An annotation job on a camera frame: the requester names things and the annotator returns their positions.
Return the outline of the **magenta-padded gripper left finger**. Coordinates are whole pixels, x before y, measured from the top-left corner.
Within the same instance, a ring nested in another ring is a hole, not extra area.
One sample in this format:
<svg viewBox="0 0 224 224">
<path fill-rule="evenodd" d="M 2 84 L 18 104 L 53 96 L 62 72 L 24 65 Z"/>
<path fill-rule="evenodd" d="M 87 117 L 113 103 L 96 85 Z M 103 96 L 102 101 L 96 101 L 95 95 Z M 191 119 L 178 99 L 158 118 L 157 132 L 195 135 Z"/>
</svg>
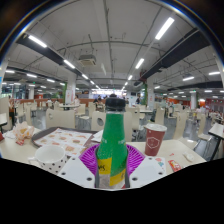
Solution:
<svg viewBox="0 0 224 224">
<path fill-rule="evenodd" d="M 95 188 L 98 182 L 98 164 L 94 145 L 80 156 L 71 157 L 58 176 L 84 188 Z"/>
</svg>

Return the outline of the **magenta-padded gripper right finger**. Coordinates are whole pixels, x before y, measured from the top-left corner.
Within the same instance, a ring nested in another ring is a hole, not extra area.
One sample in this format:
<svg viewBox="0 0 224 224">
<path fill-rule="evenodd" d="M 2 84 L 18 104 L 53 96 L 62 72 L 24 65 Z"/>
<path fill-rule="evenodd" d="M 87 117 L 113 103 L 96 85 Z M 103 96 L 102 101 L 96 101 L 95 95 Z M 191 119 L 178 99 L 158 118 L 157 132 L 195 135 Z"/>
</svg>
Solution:
<svg viewBox="0 0 224 224">
<path fill-rule="evenodd" d="M 126 187 L 139 188 L 166 176 L 163 157 L 145 156 L 134 146 L 128 145 L 126 162 Z"/>
</svg>

